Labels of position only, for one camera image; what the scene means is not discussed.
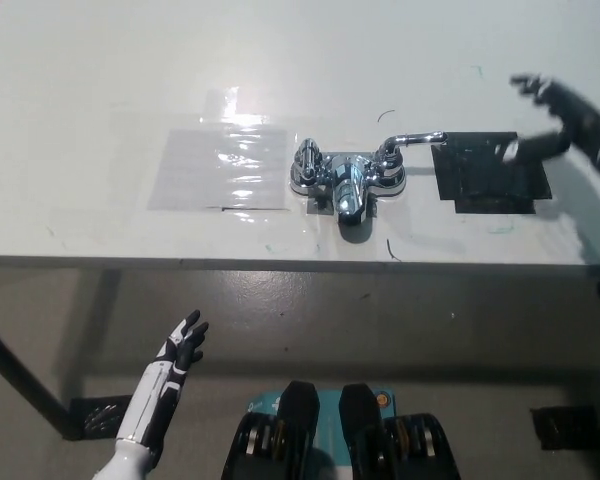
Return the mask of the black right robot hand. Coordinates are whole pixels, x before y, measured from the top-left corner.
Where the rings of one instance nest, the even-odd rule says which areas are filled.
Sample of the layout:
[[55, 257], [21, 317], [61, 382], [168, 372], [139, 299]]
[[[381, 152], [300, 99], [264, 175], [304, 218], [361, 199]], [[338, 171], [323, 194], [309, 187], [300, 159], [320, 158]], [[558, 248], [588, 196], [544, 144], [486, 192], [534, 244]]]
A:
[[515, 74], [509, 83], [562, 124], [562, 136], [591, 161], [600, 155], [600, 110], [566, 84], [537, 73]]

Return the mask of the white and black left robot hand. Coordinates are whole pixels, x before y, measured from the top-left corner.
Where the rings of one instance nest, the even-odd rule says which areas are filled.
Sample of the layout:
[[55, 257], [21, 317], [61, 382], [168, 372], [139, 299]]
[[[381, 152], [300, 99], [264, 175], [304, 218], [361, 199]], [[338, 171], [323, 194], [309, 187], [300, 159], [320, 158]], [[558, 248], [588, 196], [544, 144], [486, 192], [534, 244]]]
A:
[[200, 361], [199, 350], [209, 324], [199, 323], [200, 311], [184, 318], [164, 341], [132, 395], [117, 433], [151, 451], [162, 445], [191, 366]]

